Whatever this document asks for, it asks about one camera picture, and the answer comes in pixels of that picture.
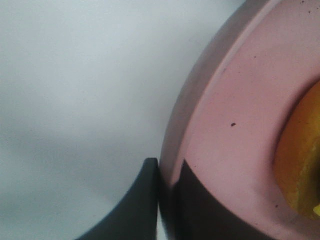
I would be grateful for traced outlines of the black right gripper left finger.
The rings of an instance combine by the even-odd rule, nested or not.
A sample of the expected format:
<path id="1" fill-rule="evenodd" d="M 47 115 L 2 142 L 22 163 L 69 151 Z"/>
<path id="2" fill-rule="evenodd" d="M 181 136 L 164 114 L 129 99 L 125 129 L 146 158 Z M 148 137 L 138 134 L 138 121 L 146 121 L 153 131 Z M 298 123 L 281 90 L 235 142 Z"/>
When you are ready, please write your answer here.
<path id="1" fill-rule="evenodd" d="M 158 219 L 159 163 L 147 158 L 118 205 L 80 240 L 155 240 Z"/>

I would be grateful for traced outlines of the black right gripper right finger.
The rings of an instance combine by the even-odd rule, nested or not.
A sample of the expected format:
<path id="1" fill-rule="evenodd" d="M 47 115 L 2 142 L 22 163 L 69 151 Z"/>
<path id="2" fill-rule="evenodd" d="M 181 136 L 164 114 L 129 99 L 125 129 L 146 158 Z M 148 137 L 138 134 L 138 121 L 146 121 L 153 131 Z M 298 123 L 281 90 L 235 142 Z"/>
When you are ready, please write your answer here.
<path id="1" fill-rule="evenodd" d="M 161 214 L 171 240 L 317 240 L 319 221 L 295 214 L 265 165 L 245 179 L 236 166 L 214 167 L 211 186 L 202 183 L 186 160 L 174 168 L 160 162 Z"/>

